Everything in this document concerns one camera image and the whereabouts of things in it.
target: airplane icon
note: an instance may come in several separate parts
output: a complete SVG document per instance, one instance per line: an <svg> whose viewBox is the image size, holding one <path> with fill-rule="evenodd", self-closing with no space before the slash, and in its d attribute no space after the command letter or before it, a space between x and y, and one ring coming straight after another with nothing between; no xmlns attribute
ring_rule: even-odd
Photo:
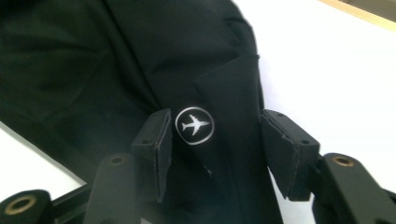
<svg viewBox="0 0 396 224"><path fill-rule="evenodd" d="M193 115L190 115L190 118L192 119L192 123L189 123L189 124L181 123L181 124L183 125L183 131L186 128L191 128L191 127L194 128L194 131L192 132L192 136L194 136L198 132L198 130L199 130L199 128L201 128L201 126L210 124L209 122L206 122L206 121L199 121L198 118L196 118Z"/></svg>

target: wooden edge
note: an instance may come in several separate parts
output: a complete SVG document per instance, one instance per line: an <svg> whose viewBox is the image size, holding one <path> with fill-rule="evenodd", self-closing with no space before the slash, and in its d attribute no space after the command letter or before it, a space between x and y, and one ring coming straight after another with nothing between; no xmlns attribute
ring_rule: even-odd
<svg viewBox="0 0 396 224"><path fill-rule="evenodd" d="M358 17L360 19L368 21L372 24L375 24L375 25L381 26L387 30L396 32L396 22L394 22L394 21L387 20L387 19L377 16L371 12L365 11L358 7L353 7L352 5L349 5L348 3L345 3L345 2L341 2L339 0L319 0L319 1L329 5L331 7L335 7L342 11L345 11L355 17Z"/></svg>

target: white surface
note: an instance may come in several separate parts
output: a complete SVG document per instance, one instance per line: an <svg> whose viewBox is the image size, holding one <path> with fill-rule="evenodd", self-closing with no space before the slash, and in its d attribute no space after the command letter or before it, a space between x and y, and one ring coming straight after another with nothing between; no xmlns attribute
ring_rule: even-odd
<svg viewBox="0 0 396 224"><path fill-rule="evenodd" d="M256 34L266 108L311 133L321 154L352 156L396 191L396 33L316 0L234 1ZM57 198L82 183L0 129L0 201L26 189ZM286 224L314 223L310 203L279 203Z"/></svg>

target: circular logo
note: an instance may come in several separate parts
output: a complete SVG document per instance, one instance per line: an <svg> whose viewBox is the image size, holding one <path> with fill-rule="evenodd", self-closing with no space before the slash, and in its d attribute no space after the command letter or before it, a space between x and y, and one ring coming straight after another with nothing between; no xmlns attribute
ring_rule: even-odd
<svg viewBox="0 0 396 224"><path fill-rule="evenodd" d="M181 138L192 146L207 141L215 131L212 116L196 106L182 110L176 117L175 125Z"/></svg>

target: black fabric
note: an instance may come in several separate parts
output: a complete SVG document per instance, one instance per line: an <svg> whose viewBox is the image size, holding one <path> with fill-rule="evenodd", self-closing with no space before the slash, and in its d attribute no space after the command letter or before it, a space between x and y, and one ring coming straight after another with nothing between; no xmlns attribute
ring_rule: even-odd
<svg viewBox="0 0 396 224"><path fill-rule="evenodd" d="M172 166L164 203L148 204L148 219L281 223L261 146L254 37L231 1L0 6L9 9L0 11L7 126L91 182L104 156L130 150L149 114L171 108ZM191 108L213 119L196 136L195 127L181 131L192 112L177 123ZM208 130L194 145L182 136Z"/></svg>

